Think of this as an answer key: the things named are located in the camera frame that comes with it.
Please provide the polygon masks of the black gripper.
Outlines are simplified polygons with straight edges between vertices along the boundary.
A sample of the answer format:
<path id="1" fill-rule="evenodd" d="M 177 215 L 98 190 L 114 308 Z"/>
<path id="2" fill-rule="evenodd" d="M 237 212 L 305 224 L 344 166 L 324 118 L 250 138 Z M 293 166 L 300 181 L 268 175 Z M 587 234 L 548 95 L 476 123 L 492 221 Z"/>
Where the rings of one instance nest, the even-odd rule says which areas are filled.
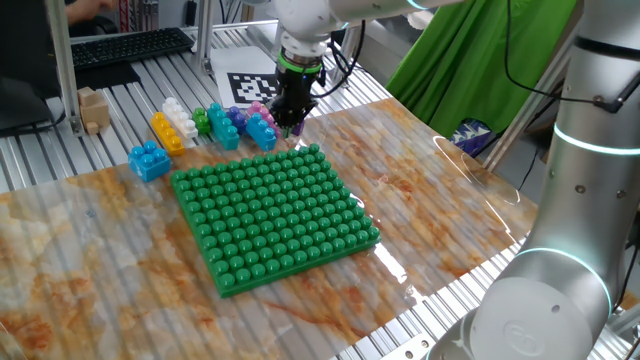
<path id="1" fill-rule="evenodd" d="M 304 108 L 300 123 L 294 128 L 294 135 L 303 132 L 306 117 L 316 107 L 318 102 L 311 97 L 311 87 L 317 79 L 316 73 L 297 72 L 286 69 L 278 73 L 278 99 L 274 99 L 269 110 L 275 124 L 282 130 L 293 127 L 293 112 L 291 108 Z"/>

